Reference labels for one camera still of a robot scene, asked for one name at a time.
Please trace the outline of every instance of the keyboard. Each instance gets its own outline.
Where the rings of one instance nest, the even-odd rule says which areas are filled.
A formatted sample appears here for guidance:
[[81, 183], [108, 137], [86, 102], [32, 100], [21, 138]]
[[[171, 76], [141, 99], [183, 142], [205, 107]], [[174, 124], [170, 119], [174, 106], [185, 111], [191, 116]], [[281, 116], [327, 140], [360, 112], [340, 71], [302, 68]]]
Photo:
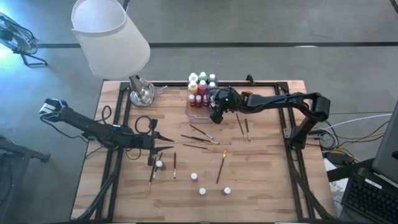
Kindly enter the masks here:
[[398, 189], [364, 168], [348, 179], [341, 203], [375, 223], [398, 224]]

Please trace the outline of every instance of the white lampshade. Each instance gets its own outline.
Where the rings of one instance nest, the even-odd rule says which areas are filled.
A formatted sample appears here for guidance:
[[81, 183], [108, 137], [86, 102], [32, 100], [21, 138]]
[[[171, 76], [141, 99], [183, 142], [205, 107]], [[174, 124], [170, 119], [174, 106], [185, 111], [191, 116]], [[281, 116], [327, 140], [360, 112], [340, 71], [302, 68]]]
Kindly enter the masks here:
[[149, 60], [148, 42], [116, 0], [78, 0], [72, 24], [95, 76], [130, 77]]

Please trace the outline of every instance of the gray floor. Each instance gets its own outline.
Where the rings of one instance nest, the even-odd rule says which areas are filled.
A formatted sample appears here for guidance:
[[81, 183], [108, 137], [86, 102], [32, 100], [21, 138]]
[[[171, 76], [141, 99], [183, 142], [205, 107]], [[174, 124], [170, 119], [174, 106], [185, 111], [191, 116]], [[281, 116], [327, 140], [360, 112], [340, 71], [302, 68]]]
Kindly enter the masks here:
[[[0, 11], [32, 29], [41, 43], [76, 43], [70, 32], [74, 2], [5, 0]], [[135, 0], [128, 14], [149, 42], [398, 40], [398, 14], [388, 0]], [[50, 66], [25, 67], [0, 46], [0, 134], [51, 153], [47, 164], [31, 162], [11, 213], [16, 223], [68, 220], [86, 145], [41, 123], [37, 112], [46, 98], [61, 98], [93, 117], [102, 83], [92, 77], [81, 49], [40, 49], [37, 55]], [[398, 100], [397, 58], [398, 47], [152, 49], [141, 75], [148, 80], [181, 80], [191, 72], [206, 71], [224, 80], [247, 74], [258, 80], [305, 80], [308, 91], [331, 99], [329, 121], [339, 123], [392, 111]], [[361, 137], [387, 119], [341, 125], [336, 131]], [[80, 133], [57, 126], [69, 134]], [[349, 149], [368, 159], [378, 144]]]

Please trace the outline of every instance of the desk lamp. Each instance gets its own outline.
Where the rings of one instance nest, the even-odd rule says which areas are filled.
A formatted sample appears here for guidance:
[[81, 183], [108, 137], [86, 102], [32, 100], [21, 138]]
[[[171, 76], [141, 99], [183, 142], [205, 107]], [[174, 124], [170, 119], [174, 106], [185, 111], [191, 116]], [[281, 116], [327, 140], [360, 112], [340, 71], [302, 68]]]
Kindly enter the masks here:
[[94, 76], [130, 80], [130, 100], [149, 106], [155, 88], [137, 74], [149, 60], [150, 48], [116, 0], [78, 0], [72, 10], [72, 32]]

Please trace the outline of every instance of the wooden tabletop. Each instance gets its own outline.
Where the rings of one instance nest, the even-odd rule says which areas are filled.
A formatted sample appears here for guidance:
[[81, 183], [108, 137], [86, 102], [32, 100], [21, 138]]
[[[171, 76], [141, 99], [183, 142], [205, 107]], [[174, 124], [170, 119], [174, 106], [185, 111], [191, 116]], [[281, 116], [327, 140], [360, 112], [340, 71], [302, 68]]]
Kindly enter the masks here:
[[[290, 92], [305, 93], [303, 81], [287, 81]], [[104, 106], [115, 111], [120, 82], [104, 82], [99, 98], [96, 119], [100, 119]], [[269, 87], [237, 87], [238, 92], [251, 90], [260, 95], [275, 95]], [[162, 161], [166, 170], [158, 170], [152, 183], [150, 195], [146, 194], [151, 167], [147, 166], [148, 152], [131, 161], [123, 157], [118, 196], [114, 211], [114, 222], [273, 222], [297, 221], [294, 200], [287, 167], [280, 120], [277, 110], [264, 110], [256, 114], [238, 113], [241, 122], [248, 119], [251, 142], [243, 141], [235, 114], [225, 113], [221, 124], [211, 120], [191, 120], [185, 114], [187, 90], [169, 87], [156, 96], [148, 108], [132, 106], [129, 125], [134, 127], [141, 115], [159, 120], [157, 130], [175, 142], [156, 141], [157, 146], [174, 146], [163, 152]], [[299, 124], [303, 115], [295, 110]], [[112, 116], [107, 119], [112, 123]], [[147, 124], [139, 122], [144, 130]], [[183, 146], [183, 143], [203, 145], [200, 142], [181, 137], [181, 134], [206, 138], [189, 126], [194, 124], [221, 143], [216, 152]], [[98, 148], [97, 142], [90, 142], [88, 153]], [[227, 150], [220, 181], [216, 184], [223, 151]], [[173, 179], [173, 156], [177, 153], [177, 178]], [[138, 149], [129, 152], [136, 157]], [[311, 191], [320, 203], [336, 215], [332, 194], [326, 176], [319, 147], [308, 146], [303, 150]], [[101, 186], [106, 150], [102, 149], [87, 158], [73, 207], [72, 218], [81, 215], [93, 201]], [[198, 174], [198, 182], [190, 181], [192, 172]], [[206, 188], [206, 195], [200, 196], [199, 188]], [[231, 194], [224, 196], [221, 190], [231, 188]], [[303, 210], [306, 211], [303, 193]], [[108, 211], [108, 198], [103, 215]]]

